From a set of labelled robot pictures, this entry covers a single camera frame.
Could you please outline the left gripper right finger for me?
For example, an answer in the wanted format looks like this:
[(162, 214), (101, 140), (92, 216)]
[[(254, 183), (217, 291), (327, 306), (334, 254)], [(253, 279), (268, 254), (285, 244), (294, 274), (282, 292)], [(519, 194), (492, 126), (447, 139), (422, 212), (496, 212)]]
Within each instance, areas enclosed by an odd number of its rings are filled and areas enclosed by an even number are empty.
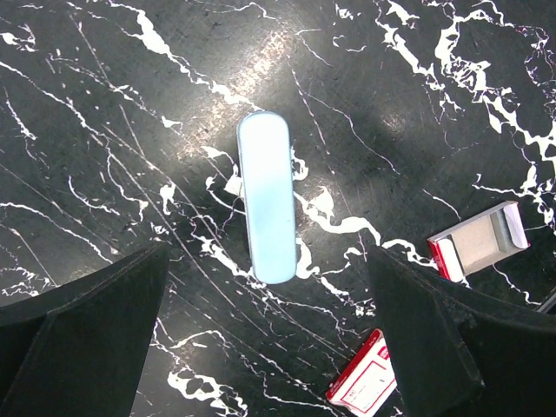
[(553, 416), (555, 318), (374, 247), (369, 286), (409, 416)]

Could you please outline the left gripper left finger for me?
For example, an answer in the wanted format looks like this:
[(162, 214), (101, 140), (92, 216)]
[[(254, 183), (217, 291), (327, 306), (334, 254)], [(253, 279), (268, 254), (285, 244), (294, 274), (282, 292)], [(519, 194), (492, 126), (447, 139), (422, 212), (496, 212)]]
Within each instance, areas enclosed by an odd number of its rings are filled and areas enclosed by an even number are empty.
[(3, 416), (128, 416), (169, 269), (153, 243), (1, 308)]

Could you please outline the light blue stapler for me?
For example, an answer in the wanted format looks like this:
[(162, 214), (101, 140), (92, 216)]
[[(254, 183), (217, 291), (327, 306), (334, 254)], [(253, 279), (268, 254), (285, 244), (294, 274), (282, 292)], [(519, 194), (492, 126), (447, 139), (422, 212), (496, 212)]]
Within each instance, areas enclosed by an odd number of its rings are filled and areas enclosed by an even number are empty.
[(249, 253), (254, 276), (275, 285), (295, 276), (295, 198), (288, 124), (257, 111), (237, 128)]

